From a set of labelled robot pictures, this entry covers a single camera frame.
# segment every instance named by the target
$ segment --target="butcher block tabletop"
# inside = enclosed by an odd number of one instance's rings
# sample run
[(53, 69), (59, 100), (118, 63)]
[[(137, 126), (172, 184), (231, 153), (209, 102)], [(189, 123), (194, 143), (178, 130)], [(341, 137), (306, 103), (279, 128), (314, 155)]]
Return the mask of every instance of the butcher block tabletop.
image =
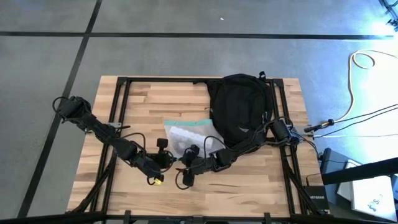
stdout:
[[(108, 122), (117, 79), (117, 76), (101, 77), (93, 104), (93, 114), (101, 122)], [(283, 81), (291, 120), (296, 126), (308, 124), (299, 80), (284, 78)], [(118, 120), (123, 88), (120, 91), (115, 121)], [(276, 92), (279, 113), (283, 114), (278, 87)], [(146, 136), (147, 151), (157, 152), (157, 138), (166, 138), (165, 119), (208, 119), (209, 103), (210, 97), (203, 83), (132, 82), (123, 123), (131, 128), (124, 129), (122, 136), (143, 133)], [(142, 144), (140, 136), (131, 136), (128, 139)], [(102, 147), (103, 144), (94, 134), (86, 135), (68, 210), (75, 208), (94, 185)], [(309, 144), (303, 142), (298, 145), (297, 157), (303, 183), (307, 175), (320, 172), (316, 153)], [(198, 175), (194, 186), (187, 190), (180, 190), (175, 185), (177, 170), (174, 168), (177, 167), (184, 166), (176, 162), (164, 174), (162, 185), (148, 185), (142, 172), (118, 159), (108, 214), (122, 215), (125, 210), (131, 210), (134, 215), (263, 217), (265, 212), (269, 212), (272, 217), (290, 216), (278, 147), (263, 146), (256, 152), (239, 157), (229, 169)], [(312, 185), (322, 185), (320, 175), (309, 178)], [(178, 182), (182, 184), (181, 175)], [(295, 212), (300, 213), (297, 191), (293, 183), (291, 186)], [(97, 210), (101, 209), (103, 192), (104, 187), (99, 195)]]

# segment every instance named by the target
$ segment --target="gray floor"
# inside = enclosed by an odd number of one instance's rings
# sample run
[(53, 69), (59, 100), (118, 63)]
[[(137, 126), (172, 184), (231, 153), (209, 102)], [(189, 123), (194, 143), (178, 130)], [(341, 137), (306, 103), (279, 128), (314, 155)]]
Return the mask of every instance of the gray floor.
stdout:
[[(83, 32), (94, 5), (94, 0), (3, 0), (0, 31)], [(104, 0), (93, 32), (392, 34), (385, 25), (387, 18), (377, 0)], [(18, 212), (54, 116), (52, 99), (62, 94), (80, 42), (81, 37), (0, 37), (0, 123), (4, 125), (0, 141), (5, 142), (0, 156), (0, 218)], [(396, 40), (92, 37), (72, 94), (93, 102), (102, 75), (256, 75), (264, 70), (270, 77), (300, 79), (310, 122), (315, 124), (337, 118), (347, 109), (348, 56), (358, 49), (398, 52), (398, 44)], [(377, 59), (381, 65), (389, 63)], [(396, 103), (388, 96), (398, 93), (393, 86), (398, 71), (381, 69), (353, 70), (357, 97), (353, 114)], [(340, 134), (393, 133), (392, 126), (382, 121), (394, 115)], [(65, 211), (83, 140), (76, 127), (60, 126), (29, 215)], [(331, 147), (372, 162), (398, 156), (390, 146), (397, 140), (383, 138), (382, 146), (379, 138), (315, 142), (319, 151)]]

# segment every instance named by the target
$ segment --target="plastic bag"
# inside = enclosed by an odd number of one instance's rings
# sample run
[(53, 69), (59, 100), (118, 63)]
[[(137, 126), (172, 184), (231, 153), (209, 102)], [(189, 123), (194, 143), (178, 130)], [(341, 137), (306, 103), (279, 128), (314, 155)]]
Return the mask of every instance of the plastic bag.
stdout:
[[(224, 142), (210, 119), (200, 121), (164, 121), (164, 129), (169, 140), (169, 150), (176, 158), (181, 158), (184, 150), (192, 144), (199, 147), (199, 156), (204, 157), (203, 144), (207, 136), (217, 137)], [(222, 148), (224, 146), (217, 139), (206, 139), (206, 156)]]

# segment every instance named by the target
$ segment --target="black floor stripe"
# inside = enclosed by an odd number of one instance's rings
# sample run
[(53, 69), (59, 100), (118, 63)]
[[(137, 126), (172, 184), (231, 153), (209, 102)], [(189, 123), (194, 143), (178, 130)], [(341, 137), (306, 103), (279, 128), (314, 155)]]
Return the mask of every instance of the black floor stripe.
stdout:
[(308, 39), (308, 40), (391, 40), (393, 35), (316, 35), (316, 34), (206, 34), (206, 33), (112, 33), (93, 32), (90, 37), (163, 37), (235, 39)]
[(82, 32), (19, 32), (0, 31), (0, 36), (9, 37), (83, 37)]
[[(98, 11), (101, 7), (101, 3), (102, 3), (102, 0), (97, 0), (86, 32), (91, 32), (91, 30), (94, 26), (95, 20), (97, 18)], [(84, 38), (81, 40), (79, 50), (77, 52), (75, 61), (72, 65), (72, 69), (70, 70), (69, 77), (68, 77), (67, 83), (65, 85), (65, 88), (63, 90), (62, 96), (69, 97), (69, 95), (70, 95), (73, 83), (75, 82), (77, 72), (79, 70), (79, 66), (81, 64), (81, 60), (83, 59), (83, 55), (86, 50), (89, 38), (90, 38), (89, 35), (85, 35)], [(47, 159), (49, 158), (52, 144), (54, 142), (55, 136), (57, 135), (57, 131), (58, 131), (60, 122), (61, 122), (61, 117), (55, 116), (52, 121), (47, 138), (44, 142), (42, 152), (40, 154), (39, 160), (37, 161), (37, 165), (36, 165), (35, 171), (33, 173), (33, 176), (30, 180), (24, 200), (22, 201), (22, 205), (19, 209), (18, 216), (17, 216), (18, 218), (26, 217), (29, 212), (30, 206), (32, 205), (32, 201), (34, 199), (34, 195), (37, 190), (37, 187), (39, 186), (40, 178), (43, 174), (45, 164), (47, 162)]]

